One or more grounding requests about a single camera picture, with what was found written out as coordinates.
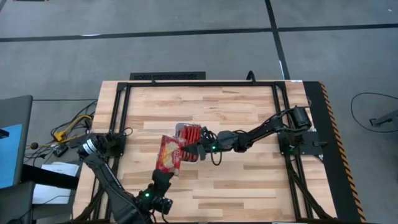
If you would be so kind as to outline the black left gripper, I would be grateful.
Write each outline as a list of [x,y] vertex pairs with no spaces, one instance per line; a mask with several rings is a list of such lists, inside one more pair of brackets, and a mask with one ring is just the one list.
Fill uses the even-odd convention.
[[162,214],[168,214],[174,201],[167,198],[165,194],[171,186],[170,179],[173,175],[173,173],[164,173],[161,170],[153,171],[154,186],[148,186],[145,190],[141,190],[136,197],[139,208],[144,211],[155,210]]

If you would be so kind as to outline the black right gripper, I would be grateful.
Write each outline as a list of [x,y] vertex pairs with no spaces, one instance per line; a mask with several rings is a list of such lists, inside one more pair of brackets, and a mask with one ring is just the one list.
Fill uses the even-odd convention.
[[208,131],[205,136],[205,144],[196,142],[182,147],[182,150],[185,150],[185,152],[190,156],[197,156],[199,160],[204,161],[206,159],[206,152],[216,153],[230,151],[233,149],[237,141],[238,133],[234,133],[232,131],[221,131],[218,134],[215,134]]

